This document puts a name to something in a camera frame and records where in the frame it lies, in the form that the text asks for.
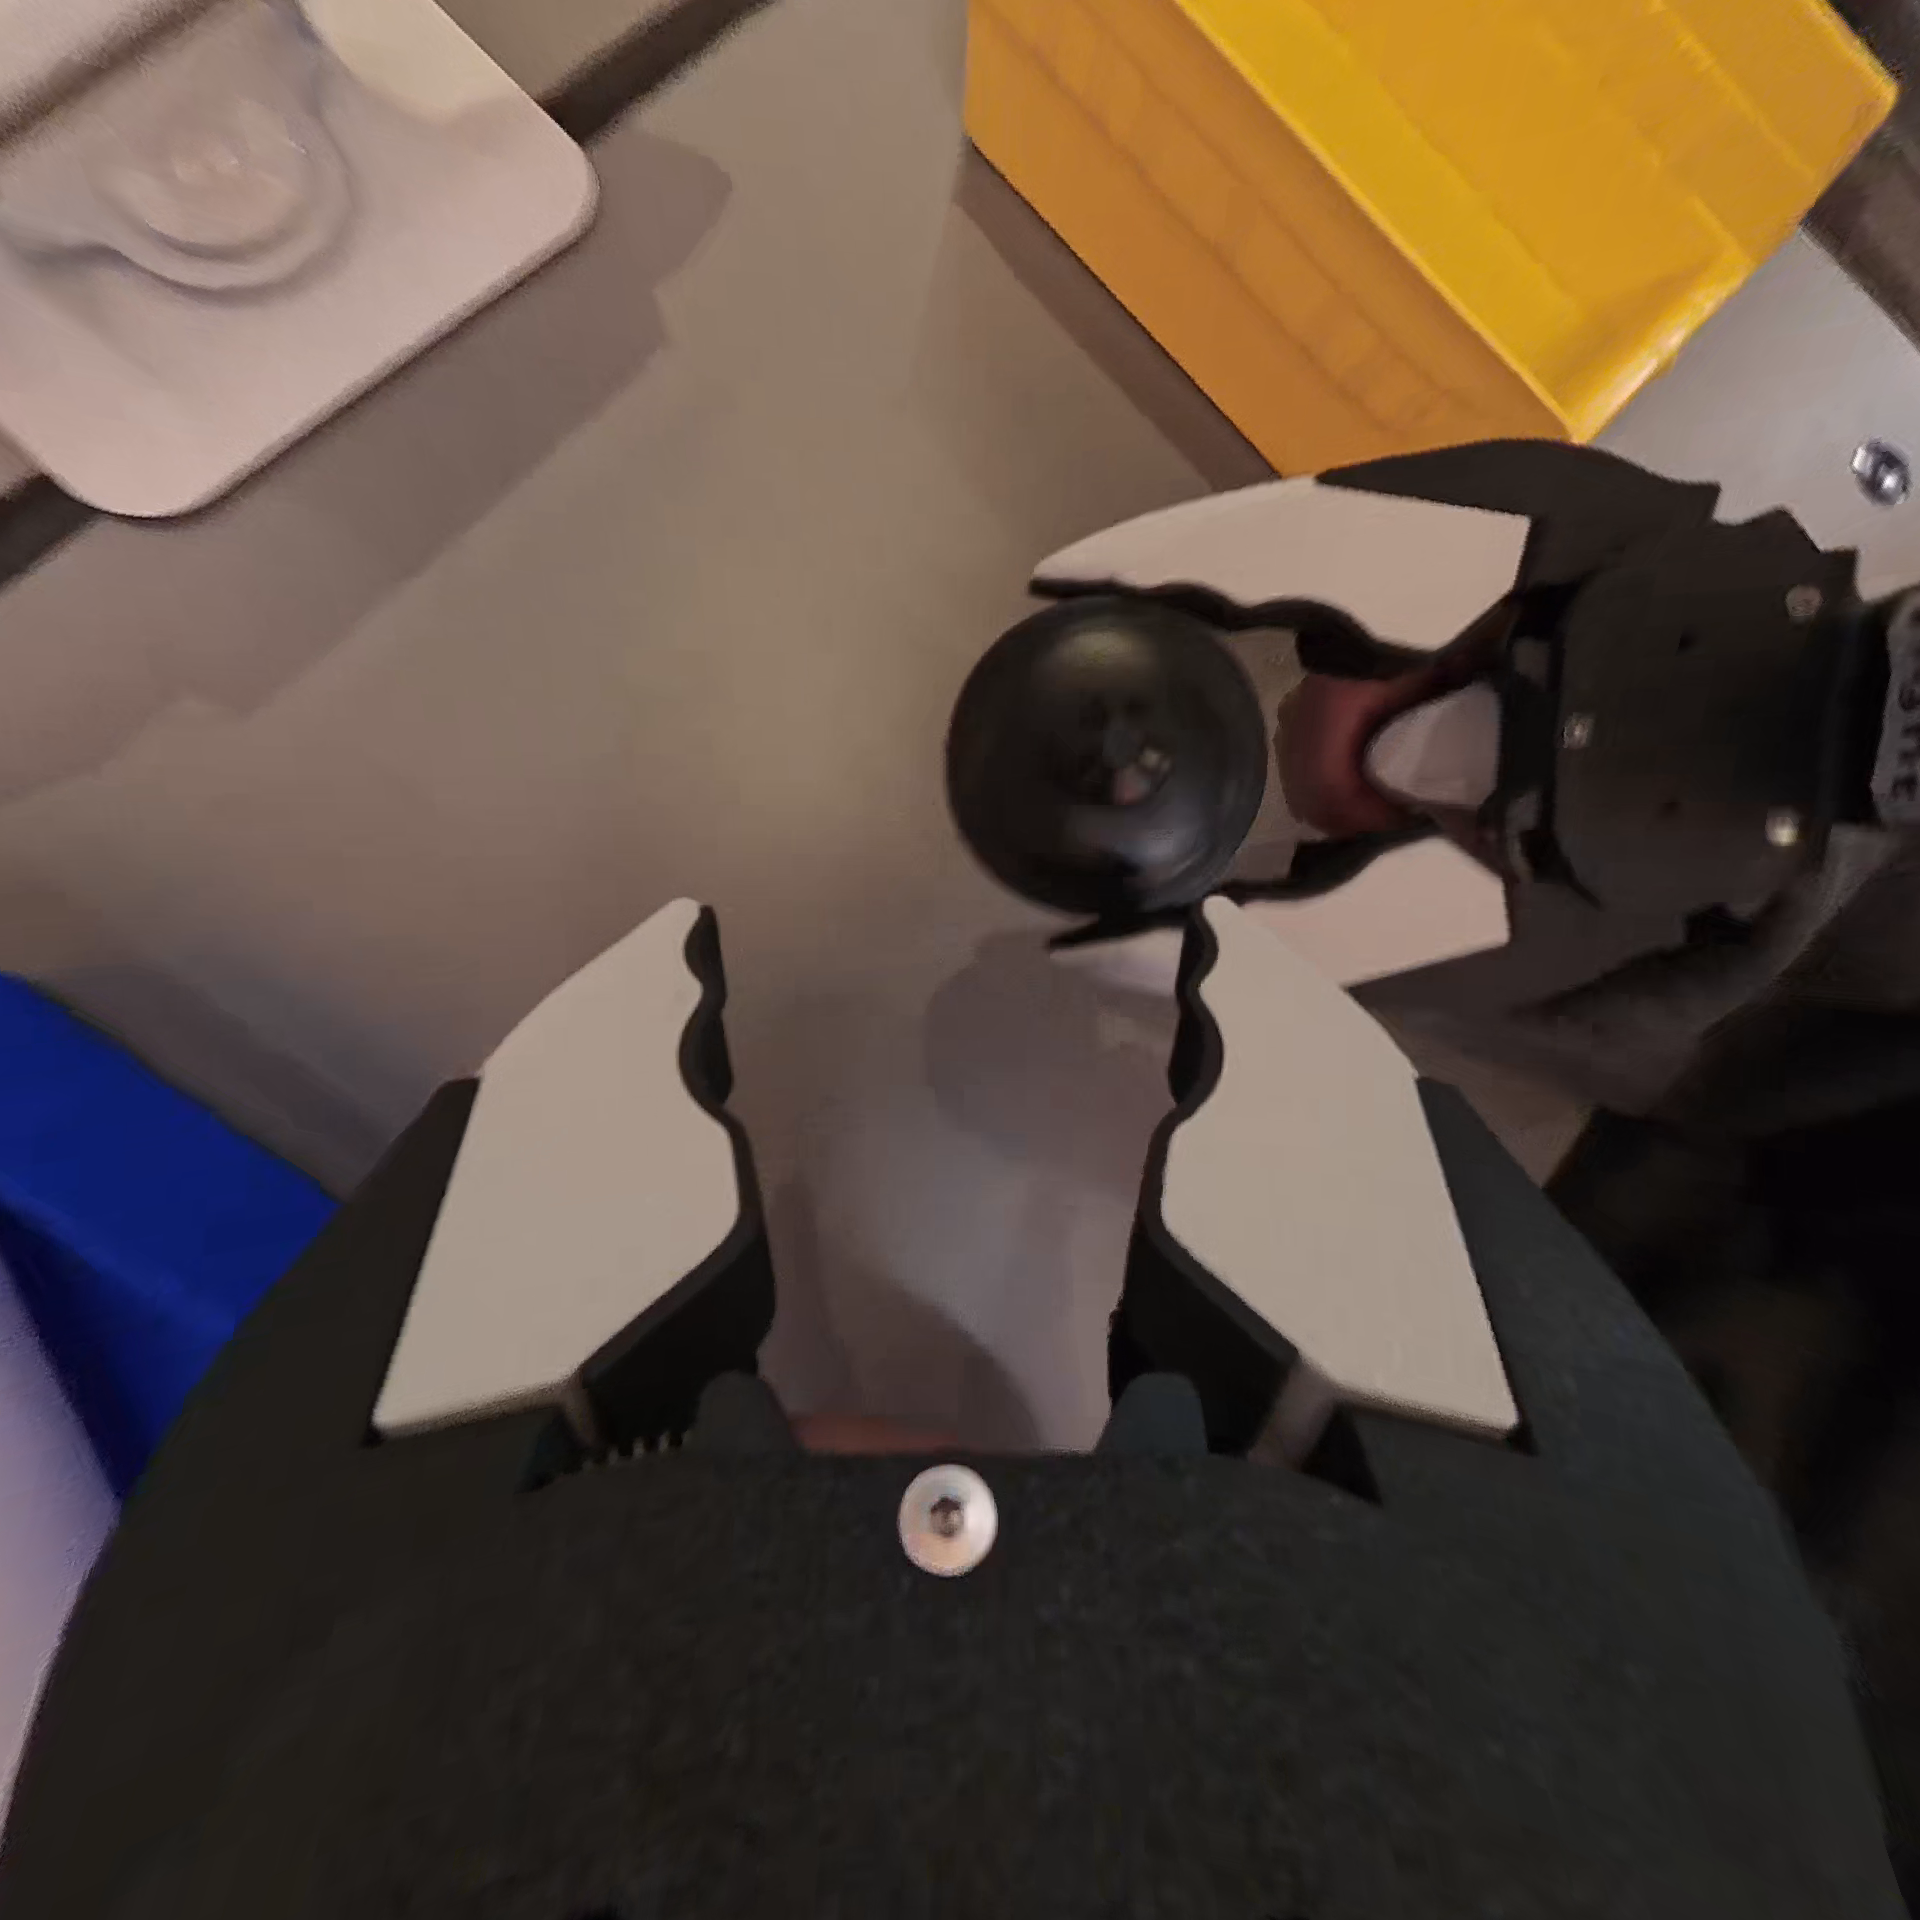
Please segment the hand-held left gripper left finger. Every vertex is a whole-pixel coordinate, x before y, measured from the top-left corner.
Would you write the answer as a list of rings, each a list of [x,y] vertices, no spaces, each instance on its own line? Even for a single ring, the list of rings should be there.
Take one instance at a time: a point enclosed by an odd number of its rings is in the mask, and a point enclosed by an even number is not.
[[[679,898],[492,1048],[373,1405],[384,1440],[524,1411],[591,1451],[687,1434],[778,1284],[729,1111],[716,914]]]

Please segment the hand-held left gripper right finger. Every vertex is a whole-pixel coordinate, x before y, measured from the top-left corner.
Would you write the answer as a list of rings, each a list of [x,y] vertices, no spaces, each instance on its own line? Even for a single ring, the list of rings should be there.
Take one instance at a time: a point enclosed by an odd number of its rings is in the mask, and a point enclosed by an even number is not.
[[[1338,1418],[1512,1443],[1517,1390],[1408,1055],[1224,896],[1187,921],[1174,1003],[1112,1411],[1177,1380],[1203,1451],[1293,1466]]]

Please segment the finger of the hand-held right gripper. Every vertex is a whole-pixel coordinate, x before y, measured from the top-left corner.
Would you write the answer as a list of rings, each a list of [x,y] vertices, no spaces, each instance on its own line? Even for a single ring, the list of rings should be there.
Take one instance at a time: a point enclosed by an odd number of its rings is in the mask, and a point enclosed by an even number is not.
[[[1281,876],[1226,876],[1226,900],[1345,986],[1504,949],[1507,885],[1438,832],[1303,844]],[[1100,917],[1049,940],[1049,959],[1119,991],[1174,991],[1203,898]]]
[[[1430,659],[1517,585],[1523,514],[1274,479],[1144,512],[1037,563],[1032,594],[1192,604],[1220,629],[1322,621]]]

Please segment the black bottle lid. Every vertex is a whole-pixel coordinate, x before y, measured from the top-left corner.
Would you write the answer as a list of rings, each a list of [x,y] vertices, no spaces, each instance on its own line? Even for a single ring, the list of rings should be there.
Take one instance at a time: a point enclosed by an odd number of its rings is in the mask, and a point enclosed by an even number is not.
[[[1191,908],[1259,822],[1268,719],[1187,611],[1069,598],[1006,629],[963,684],[946,789],[976,863],[1035,908],[1141,921]]]

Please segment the yellow plastic bin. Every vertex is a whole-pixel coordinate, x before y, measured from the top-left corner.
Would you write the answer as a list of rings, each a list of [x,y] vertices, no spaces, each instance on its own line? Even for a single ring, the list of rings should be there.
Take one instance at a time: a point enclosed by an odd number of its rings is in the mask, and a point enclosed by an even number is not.
[[[1816,2],[973,2],[964,131],[1283,476],[1594,441],[1898,101]]]

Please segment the blue plastic bin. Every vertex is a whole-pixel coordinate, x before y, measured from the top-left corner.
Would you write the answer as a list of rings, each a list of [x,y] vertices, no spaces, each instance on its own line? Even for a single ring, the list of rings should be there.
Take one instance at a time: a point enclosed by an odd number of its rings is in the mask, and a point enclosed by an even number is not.
[[[109,1031],[3,979],[5,1270],[117,1501],[339,1208]]]

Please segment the white plastic bottle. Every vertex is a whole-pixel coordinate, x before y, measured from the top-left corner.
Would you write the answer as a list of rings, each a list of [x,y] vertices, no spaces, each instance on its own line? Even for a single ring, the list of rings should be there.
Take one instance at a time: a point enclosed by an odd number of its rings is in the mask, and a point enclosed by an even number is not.
[[[3,1778],[117,1501],[12,1276],[3,1278]]]

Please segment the person's right hand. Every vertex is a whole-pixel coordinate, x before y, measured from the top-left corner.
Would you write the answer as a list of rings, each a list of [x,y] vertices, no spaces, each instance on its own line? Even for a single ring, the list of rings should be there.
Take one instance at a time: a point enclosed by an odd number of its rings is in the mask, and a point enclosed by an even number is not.
[[[1311,835],[1401,832],[1421,819],[1367,769],[1373,737],[1419,704],[1427,679],[1352,680],[1308,671],[1281,702],[1277,762],[1289,818]]]

